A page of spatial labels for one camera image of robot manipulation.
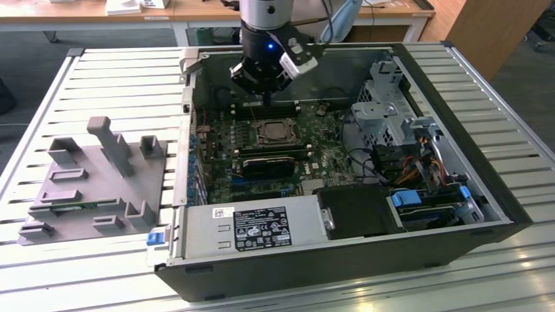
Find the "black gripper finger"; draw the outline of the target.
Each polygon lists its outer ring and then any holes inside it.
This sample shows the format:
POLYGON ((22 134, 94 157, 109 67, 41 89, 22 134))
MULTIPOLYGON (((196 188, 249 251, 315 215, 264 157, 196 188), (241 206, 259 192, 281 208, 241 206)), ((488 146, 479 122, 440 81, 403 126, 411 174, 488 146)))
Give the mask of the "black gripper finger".
POLYGON ((271 66, 271 71, 265 79, 265 93, 264 93, 264 105, 271 105, 271 97, 275 93, 283 91, 287 86, 291 84, 292 80, 288 76, 287 71, 284 70, 280 64, 273 64, 271 66))
POLYGON ((232 82, 265 105, 265 86, 256 66, 249 58, 241 58, 239 64, 229 68, 232 82))

